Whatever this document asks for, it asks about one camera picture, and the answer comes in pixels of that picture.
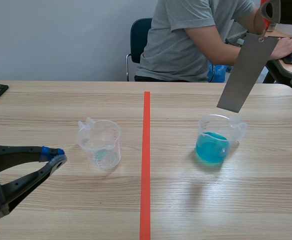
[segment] table surface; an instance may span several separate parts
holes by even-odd
[[[284,37],[291,38],[292,37],[292,36],[280,33],[278,31],[268,32],[267,36],[275,36],[275,37],[282,37],[282,38],[284,38]],[[286,64],[281,59],[279,60],[279,62],[286,71],[288,71],[289,73],[292,73],[292,64]]]
[[[151,239],[292,240],[292,89],[256,84],[239,114],[222,83],[0,81],[0,145],[65,150],[68,162],[10,215],[1,240],[138,240],[144,91],[151,92]],[[198,164],[198,120],[239,116],[244,140],[220,169]],[[122,159],[101,171],[76,144],[77,122],[122,129]],[[0,173],[2,184],[37,171]]]

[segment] chair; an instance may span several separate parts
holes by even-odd
[[[133,63],[141,63],[141,55],[147,45],[148,31],[152,27],[152,18],[142,18],[133,23],[130,30],[130,54],[126,56],[126,76],[129,82],[128,59]]]

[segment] gray metal plate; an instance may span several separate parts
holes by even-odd
[[[218,108],[239,113],[264,66],[270,59],[278,39],[247,34],[237,62],[220,97]]]

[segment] blue liquid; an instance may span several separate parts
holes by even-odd
[[[215,132],[205,132],[196,143],[196,152],[204,161],[219,164],[224,161],[230,151],[227,138]]]

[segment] measuring cup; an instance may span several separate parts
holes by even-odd
[[[121,160],[121,129],[109,120],[93,120],[87,117],[86,124],[78,122],[77,143],[88,159],[98,169],[108,170]]]
[[[247,123],[240,118],[221,115],[207,115],[199,121],[199,136],[196,152],[208,163],[220,164],[229,154],[233,145],[246,132]]]

